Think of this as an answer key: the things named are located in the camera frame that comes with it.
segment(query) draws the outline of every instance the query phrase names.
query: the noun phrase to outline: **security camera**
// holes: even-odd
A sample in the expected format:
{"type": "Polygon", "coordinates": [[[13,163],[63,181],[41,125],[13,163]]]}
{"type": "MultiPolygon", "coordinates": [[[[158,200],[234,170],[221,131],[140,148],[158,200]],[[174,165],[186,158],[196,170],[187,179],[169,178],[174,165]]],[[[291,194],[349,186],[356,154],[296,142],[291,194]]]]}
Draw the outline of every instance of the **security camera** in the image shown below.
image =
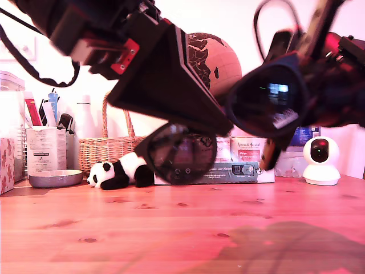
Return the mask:
{"type": "Polygon", "coordinates": [[[335,141],[324,136],[312,138],[305,144],[303,154],[309,164],[303,173],[308,184],[320,186],[337,184],[341,176],[335,164],[340,149],[335,141]]]}

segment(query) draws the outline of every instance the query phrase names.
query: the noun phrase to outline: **camera lens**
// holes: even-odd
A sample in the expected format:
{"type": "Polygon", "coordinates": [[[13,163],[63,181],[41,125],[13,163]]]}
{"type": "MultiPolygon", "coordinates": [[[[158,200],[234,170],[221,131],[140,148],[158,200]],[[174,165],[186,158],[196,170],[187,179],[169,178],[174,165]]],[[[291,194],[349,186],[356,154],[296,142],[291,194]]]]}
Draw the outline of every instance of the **camera lens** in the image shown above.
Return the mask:
{"type": "Polygon", "coordinates": [[[329,157],[329,143],[326,139],[316,139],[311,143],[310,156],[317,163],[325,162],[329,157]]]}
{"type": "Polygon", "coordinates": [[[294,73],[283,66],[274,66],[237,85],[232,111],[242,130],[269,138],[296,128],[304,105],[294,73]]]}

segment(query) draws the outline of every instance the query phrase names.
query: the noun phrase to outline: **panda plush toy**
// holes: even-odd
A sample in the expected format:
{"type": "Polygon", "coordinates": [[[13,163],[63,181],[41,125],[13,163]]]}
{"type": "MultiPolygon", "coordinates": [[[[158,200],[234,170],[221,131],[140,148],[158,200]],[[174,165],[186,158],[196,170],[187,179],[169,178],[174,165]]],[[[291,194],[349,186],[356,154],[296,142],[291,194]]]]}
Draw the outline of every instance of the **panda plush toy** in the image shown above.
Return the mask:
{"type": "Polygon", "coordinates": [[[143,158],[130,152],[115,163],[97,162],[90,170],[87,183],[103,190],[118,190],[130,184],[136,187],[149,187],[155,182],[153,171],[143,158]]]}

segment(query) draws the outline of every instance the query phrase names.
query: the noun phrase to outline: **brown globe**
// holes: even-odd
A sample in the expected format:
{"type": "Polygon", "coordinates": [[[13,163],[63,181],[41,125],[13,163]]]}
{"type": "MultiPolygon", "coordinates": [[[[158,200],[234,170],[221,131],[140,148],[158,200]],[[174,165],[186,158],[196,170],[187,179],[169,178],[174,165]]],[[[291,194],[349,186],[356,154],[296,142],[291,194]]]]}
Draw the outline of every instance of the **brown globe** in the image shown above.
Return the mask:
{"type": "Polygon", "coordinates": [[[242,78],[236,53],[221,38],[207,33],[191,33],[189,63],[219,104],[224,104],[231,87],[242,78]]]}

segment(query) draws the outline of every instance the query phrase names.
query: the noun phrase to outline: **metal bowl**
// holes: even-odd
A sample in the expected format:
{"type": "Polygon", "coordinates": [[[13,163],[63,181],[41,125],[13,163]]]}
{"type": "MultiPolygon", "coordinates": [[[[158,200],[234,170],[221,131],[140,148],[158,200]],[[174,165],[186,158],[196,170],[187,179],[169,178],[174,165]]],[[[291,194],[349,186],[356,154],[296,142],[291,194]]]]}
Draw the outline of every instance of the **metal bowl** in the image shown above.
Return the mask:
{"type": "Polygon", "coordinates": [[[52,170],[29,175],[29,183],[35,188],[69,187],[81,183],[81,170],[52,170]]]}

